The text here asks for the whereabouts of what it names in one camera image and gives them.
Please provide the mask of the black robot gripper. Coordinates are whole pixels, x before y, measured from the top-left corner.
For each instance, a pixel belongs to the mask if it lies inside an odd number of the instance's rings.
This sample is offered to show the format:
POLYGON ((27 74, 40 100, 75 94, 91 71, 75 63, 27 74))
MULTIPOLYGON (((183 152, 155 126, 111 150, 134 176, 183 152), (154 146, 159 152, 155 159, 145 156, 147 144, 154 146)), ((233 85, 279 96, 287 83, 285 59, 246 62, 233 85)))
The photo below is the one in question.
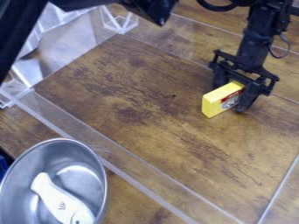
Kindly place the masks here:
POLYGON ((246 28, 235 55, 222 50, 214 51, 214 59, 210 62, 214 72, 213 87, 221 88, 230 80, 246 86, 237 106, 239 113, 251 107, 261 95, 271 94, 271 87, 279 81, 278 76, 265 69, 273 40, 271 36, 246 28))

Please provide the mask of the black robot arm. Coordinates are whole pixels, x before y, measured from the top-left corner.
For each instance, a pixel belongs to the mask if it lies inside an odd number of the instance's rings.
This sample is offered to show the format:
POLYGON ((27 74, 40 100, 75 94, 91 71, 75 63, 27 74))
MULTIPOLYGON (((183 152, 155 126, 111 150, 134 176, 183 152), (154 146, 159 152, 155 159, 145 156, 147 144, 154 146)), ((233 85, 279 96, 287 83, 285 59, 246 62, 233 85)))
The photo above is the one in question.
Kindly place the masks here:
MULTIPOLYGON (((295 0, 226 0, 225 4, 214 4, 209 0, 194 1, 213 12, 249 9, 238 53, 217 50, 210 62, 215 91, 233 82, 245 86, 237 105, 237 111, 243 112, 259 96, 273 93, 279 82, 278 75, 266 69, 265 63, 267 57, 275 55, 275 38, 286 36, 291 17, 299 17, 299 7, 295 6, 295 0)), ((117 6, 150 23, 165 26, 179 2, 181 0, 0 0, 0 86, 48 4, 66 12, 117 6)))

